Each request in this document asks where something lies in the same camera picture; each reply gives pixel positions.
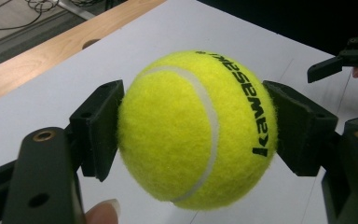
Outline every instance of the wooden table edge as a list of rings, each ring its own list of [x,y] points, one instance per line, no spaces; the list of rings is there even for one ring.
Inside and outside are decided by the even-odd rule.
[[[128,0],[0,63],[0,97],[75,55],[86,42],[104,38],[163,2],[165,0]]]

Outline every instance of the yellow tennis ball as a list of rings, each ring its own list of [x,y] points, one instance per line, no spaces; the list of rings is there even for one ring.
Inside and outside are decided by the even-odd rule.
[[[269,167],[277,135],[262,83],[214,52],[156,60],[119,109],[119,149],[129,172],[156,199],[186,209],[215,209],[246,194]]]

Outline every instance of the fingernail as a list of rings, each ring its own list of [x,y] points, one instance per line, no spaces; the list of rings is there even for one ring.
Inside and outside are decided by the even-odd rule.
[[[353,77],[358,77],[358,69],[353,69],[352,70],[352,76]]]
[[[117,199],[107,200],[107,201],[104,201],[104,203],[109,203],[109,204],[111,204],[112,207],[115,209],[115,211],[116,211],[116,213],[117,213],[117,217],[120,217],[121,208],[120,208],[120,203],[118,202]]]

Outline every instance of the white tabletop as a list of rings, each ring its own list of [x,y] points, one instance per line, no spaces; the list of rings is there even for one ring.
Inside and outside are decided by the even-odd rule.
[[[149,63],[173,51],[204,49],[227,55],[262,80],[281,82],[339,116],[337,132],[358,117],[358,80],[350,68],[307,83],[310,66],[332,55],[272,33],[195,0],[167,0],[45,74],[0,98],[0,165],[17,158],[22,138],[66,127],[71,114],[100,85],[123,79],[127,89]],[[212,212],[187,211],[156,201],[127,172],[119,153],[100,183],[82,177],[85,210],[118,198],[120,223],[327,223],[321,180],[297,177],[276,156],[243,199]]]

